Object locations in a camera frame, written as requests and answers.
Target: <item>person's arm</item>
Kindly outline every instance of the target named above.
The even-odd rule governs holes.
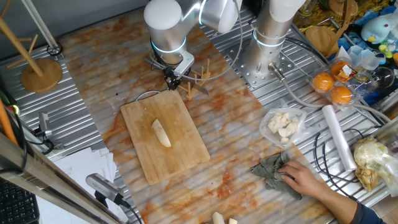
[[[289,161],[278,172],[291,175],[294,179],[287,175],[282,175],[281,178],[298,193],[321,201],[340,223],[350,224],[354,220],[358,203],[319,182],[303,164]]]

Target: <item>plastic wrap roll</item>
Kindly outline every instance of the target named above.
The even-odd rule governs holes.
[[[338,155],[343,163],[343,166],[346,171],[355,170],[356,164],[354,161],[353,154],[349,149],[346,138],[344,137],[344,133],[341,130],[340,123],[337,120],[335,110],[332,105],[324,106],[322,108],[323,115],[325,116],[326,122],[329,125],[329,129],[331,135],[333,136],[333,140],[336,144]]]

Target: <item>wooden cutting board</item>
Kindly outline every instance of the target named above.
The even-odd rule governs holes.
[[[210,160],[209,152],[180,94],[163,91],[121,107],[123,118],[150,185]],[[158,119],[172,147],[157,139],[152,123]]]

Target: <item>plastic bag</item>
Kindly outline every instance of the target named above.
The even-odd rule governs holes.
[[[389,155],[385,145],[370,138],[362,139],[354,145],[354,159],[360,167],[355,173],[360,181],[369,176],[373,178],[374,171],[387,184],[391,196],[398,196],[398,159]],[[372,179],[370,185],[361,182],[366,189],[372,189],[373,181],[376,179]]]
[[[307,112],[297,108],[289,108],[284,101],[282,101],[282,105],[282,108],[271,109],[268,111],[260,123],[259,130],[266,139],[270,140],[277,146],[285,148],[291,145],[291,143],[297,140],[303,133],[304,120],[307,117]],[[282,126],[278,126],[275,130],[272,130],[270,128],[272,127],[271,122],[273,122],[275,116],[284,115],[287,115],[287,118],[284,119],[288,120],[285,125],[282,124]],[[291,134],[288,134],[289,136],[286,136],[285,139],[282,139],[283,137],[280,135],[279,129],[288,129],[288,125],[291,123],[295,123],[295,126],[297,125],[295,131]]]

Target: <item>hand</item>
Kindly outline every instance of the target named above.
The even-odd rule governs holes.
[[[318,198],[321,194],[327,194],[331,190],[327,184],[319,182],[309,168],[297,161],[286,162],[278,172],[291,175],[294,179],[287,175],[282,175],[280,178],[295,191],[303,195]]]

